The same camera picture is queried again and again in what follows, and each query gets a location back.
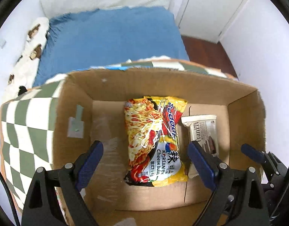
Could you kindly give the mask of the white chocolate wafer packet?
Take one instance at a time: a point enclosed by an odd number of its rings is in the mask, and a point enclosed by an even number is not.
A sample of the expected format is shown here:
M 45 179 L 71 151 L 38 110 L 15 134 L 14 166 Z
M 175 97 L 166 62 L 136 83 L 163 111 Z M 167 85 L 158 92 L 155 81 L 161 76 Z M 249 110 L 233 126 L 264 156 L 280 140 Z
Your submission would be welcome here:
M 188 128 L 190 141 L 197 141 L 206 153 L 219 156 L 216 115 L 183 116 L 182 124 Z

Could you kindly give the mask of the yellow Korean noodle packet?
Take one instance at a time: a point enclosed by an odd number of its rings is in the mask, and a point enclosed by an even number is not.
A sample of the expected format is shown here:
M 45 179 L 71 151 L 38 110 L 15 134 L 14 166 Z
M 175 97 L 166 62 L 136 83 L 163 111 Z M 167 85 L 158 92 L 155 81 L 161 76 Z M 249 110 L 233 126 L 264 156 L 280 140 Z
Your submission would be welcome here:
M 186 106 L 186 100 L 172 96 L 126 102 L 129 169 L 124 181 L 128 185 L 164 187 L 188 180 L 177 131 Z

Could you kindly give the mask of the green white checkered mat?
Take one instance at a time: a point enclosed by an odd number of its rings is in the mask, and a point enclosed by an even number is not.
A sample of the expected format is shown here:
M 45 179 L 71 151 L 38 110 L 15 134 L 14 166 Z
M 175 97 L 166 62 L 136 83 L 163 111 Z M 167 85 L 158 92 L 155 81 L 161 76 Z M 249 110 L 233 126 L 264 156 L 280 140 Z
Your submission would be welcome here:
M 36 168 L 52 168 L 56 108 L 66 77 L 56 74 L 1 106 L 3 176 L 19 211 Z

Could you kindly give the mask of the open cardboard milk box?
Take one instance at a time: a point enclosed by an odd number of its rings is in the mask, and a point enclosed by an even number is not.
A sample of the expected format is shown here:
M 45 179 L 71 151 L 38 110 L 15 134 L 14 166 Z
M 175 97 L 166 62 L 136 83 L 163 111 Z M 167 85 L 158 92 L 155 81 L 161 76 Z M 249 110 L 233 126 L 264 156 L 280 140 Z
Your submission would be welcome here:
M 86 188 L 99 225 L 192 225 L 211 192 L 199 177 L 161 186 L 174 168 L 189 169 L 188 129 L 180 118 L 214 114 L 218 155 L 230 168 L 261 166 L 243 153 L 265 148 L 265 109 L 257 88 L 163 68 L 92 69 L 61 83 L 53 167 L 75 161 L 98 140 L 104 154 Z

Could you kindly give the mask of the bear print pillow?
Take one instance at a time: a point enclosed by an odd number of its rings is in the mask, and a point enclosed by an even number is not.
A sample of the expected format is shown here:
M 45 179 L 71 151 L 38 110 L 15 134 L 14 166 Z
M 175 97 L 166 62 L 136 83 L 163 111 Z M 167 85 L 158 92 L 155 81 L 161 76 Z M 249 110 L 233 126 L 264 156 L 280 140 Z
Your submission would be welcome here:
M 7 99 L 17 97 L 21 86 L 27 89 L 33 86 L 49 27 L 47 17 L 39 17 L 32 23 L 27 32 L 24 50 L 11 71 L 5 89 Z

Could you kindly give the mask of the white door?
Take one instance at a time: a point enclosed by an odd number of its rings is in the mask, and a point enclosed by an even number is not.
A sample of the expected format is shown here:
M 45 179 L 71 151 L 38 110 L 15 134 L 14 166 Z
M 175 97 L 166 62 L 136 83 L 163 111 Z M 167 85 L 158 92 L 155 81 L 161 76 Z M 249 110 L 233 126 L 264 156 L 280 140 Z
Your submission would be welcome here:
M 181 35 L 218 43 L 247 0 L 182 0 L 175 22 Z

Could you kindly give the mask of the blue bed sheet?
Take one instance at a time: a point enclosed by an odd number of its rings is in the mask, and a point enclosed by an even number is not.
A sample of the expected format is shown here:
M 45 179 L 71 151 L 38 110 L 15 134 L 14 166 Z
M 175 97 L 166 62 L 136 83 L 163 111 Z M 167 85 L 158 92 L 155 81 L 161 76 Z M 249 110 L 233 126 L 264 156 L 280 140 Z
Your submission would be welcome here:
M 123 7 L 50 19 L 34 86 L 59 73 L 153 56 L 188 60 L 174 15 L 163 7 Z

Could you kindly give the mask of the wall socket left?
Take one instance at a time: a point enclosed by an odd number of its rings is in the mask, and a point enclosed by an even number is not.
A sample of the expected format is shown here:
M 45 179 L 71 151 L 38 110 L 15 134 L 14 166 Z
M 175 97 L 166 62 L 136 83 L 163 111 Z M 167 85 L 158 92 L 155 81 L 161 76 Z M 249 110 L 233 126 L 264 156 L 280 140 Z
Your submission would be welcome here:
M 4 48 L 5 44 L 6 44 L 6 40 L 0 39 L 0 48 Z

